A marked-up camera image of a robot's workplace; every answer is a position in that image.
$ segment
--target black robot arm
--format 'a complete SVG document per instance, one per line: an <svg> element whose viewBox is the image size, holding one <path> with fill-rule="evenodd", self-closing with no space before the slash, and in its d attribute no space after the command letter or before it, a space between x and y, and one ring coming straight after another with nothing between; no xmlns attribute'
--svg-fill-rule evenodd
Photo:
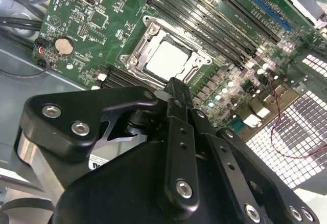
<svg viewBox="0 0 327 224"><path fill-rule="evenodd" d="M140 133L147 141L89 170L97 141ZM56 206L53 224L319 223L233 131L215 133L175 78L155 93L32 97L15 146Z"/></svg>

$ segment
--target integrated circuit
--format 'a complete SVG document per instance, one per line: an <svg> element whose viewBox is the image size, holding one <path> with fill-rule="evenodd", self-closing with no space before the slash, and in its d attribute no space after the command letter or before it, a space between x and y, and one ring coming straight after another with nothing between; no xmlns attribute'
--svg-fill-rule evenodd
<svg viewBox="0 0 327 224"><path fill-rule="evenodd" d="M108 16L94 10L90 16L89 22L102 29L108 23Z"/></svg>

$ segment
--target mounting hole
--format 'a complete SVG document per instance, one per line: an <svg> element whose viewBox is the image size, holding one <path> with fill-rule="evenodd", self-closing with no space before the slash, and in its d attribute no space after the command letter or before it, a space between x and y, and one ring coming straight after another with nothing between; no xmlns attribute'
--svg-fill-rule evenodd
<svg viewBox="0 0 327 224"><path fill-rule="evenodd" d="M222 150L223 152L227 152L226 148L223 146L220 147L220 150Z"/></svg>
<svg viewBox="0 0 327 224"><path fill-rule="evenodd" d="M233 164L228 163L227 165L228 165L228 167L229 167L231 170L235 170L235 167L234 167Z"/></svg>
<svg viewBox="0 0 327 224"><path fill-rule="evenodd" d="M183 128L180 128L179 131L180 131L183 135L186 134L186 131L185 131L185 129L183 129Z"/></svg>
<svg viewBox="0 0 327 224"><path fill-rule="evenodd" d="M184 144L183 142L179 143L179 146L181 148L183 148L184 150L186 150L188 148L188 146L186 146L186 144Z"/></svg>
<svg viewBox="0 0 327 224"><path fill-rule="evenodd" d="M147 97L149 99L153 99L153 96L149 91L144 91L143 94L144 94L145 97Z"/></svg>

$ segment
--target blue pcie slot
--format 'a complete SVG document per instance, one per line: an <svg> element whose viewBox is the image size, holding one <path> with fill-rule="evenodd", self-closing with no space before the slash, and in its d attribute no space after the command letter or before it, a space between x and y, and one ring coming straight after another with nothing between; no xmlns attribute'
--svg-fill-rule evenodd
<svg viewBox="0 0 327 224"><path fill-rule="evenodd" d="M277 14L275 14L271 8L269 8L262 0L253 0L255 3L257 3L263 10L265 10L277 23L279 23L285 30L291 31L292 28L289 26L288 23L286 23L284 20L282 20Z"/></svg>

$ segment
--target red wire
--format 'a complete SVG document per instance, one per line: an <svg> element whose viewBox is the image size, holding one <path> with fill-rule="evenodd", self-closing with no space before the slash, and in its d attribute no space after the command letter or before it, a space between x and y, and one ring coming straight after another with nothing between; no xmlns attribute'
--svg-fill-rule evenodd
<svg viewBox="0 0 327 224"><path fill-rule="evenodd" d="M271 89L273 90L273 92L274 92L274 96L275 96L275 100L276 100L276 105L277 105L277 110L278 110L278 119L277 119L277 121L275 122L274 126L272 127L272 129L271 129L271 133L270 133L270 144L271 144L271 146L274 148L274 150L275 150L278 154L282 155L282 156L285 157L285 158L290 158L290 159L307 159L307 158L309 158L309 157L311 157L311 156L316 155L317 153L321 152L322 150L326 149L326 148L327 148L327 145L324 145L324 146L320 147L319 149L317 149L316 151L314 151L314 152L312 152L312 153L310 153L310 154L308 154L308 155L306 155L306 156L289 156L289 155L286 155L286 154L281 153L281 151L279 151L279 150L275 147L275 144L273 143L272 138L273 138L273 136L274 136L275 129L278 127L279 122L281 121L282 114L281 114L281 108L280 108L280 106L279 106L278 95L277 95L275 89L273 89L272 87L270 87L270 88L271 88Z"/></svg>

